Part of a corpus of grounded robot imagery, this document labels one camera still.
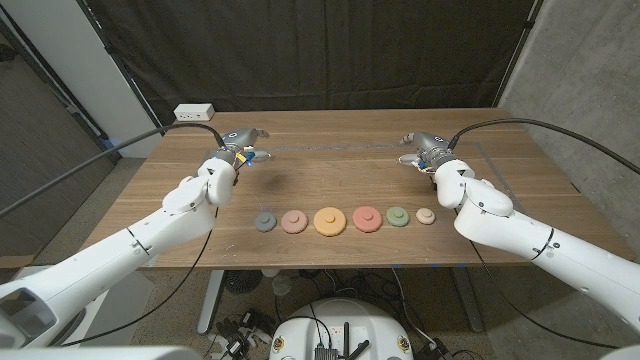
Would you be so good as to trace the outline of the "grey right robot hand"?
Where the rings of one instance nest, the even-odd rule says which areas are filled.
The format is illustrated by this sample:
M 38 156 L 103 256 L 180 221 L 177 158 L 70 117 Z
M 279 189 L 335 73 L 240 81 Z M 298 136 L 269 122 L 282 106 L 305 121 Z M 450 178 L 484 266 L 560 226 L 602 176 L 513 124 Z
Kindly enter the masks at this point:
M 453 151 L 448 148 L 449 142 L 431 133 L 409 133 L 401 139 L 400 144 L 413 144 L 416 152 L 404 154 L 396 162 L 414 167 L 425 174 L 434 174 L 444 163 L 457 159 Z

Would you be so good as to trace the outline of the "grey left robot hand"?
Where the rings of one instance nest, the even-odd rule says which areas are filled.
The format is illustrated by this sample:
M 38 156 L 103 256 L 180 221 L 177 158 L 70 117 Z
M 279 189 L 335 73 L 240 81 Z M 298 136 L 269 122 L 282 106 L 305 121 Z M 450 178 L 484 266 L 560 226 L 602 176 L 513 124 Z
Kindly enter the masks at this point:
M 224 146 L 213 152 L 213 158 L 224 160 L 235 169 L 244 165 L 251 166 L 254 162 L 268 161 L 271 154 L 265 150 L 257 150 L 255 144 L 259 138 L 269 137 L 267 131 L 258 128 L 241 128 L 228 132 L 222 137 Z

